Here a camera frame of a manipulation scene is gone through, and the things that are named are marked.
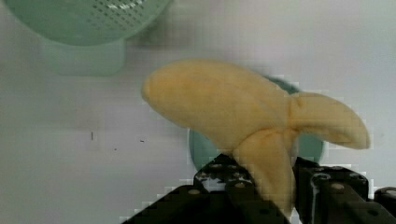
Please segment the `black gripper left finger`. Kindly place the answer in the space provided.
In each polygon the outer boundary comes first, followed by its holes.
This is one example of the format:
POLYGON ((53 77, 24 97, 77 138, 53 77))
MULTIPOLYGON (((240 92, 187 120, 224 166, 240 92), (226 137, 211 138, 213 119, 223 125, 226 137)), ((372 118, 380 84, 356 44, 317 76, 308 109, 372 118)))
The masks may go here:
POLYGON ((173 189, 121 224, 290 224, 263 200, 248 171, 225 155, 201 168, 191 185, 173 189))

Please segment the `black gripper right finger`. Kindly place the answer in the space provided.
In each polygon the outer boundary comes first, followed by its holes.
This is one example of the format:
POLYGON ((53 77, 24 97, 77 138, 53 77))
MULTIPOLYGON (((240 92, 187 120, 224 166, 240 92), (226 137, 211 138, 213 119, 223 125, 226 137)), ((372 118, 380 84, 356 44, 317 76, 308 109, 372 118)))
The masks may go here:
POLYGON ((293 166, 295 208, 303 224, 396 224, 395 188, 369 197, 369 181, 342 166, 298 158, 293 166))

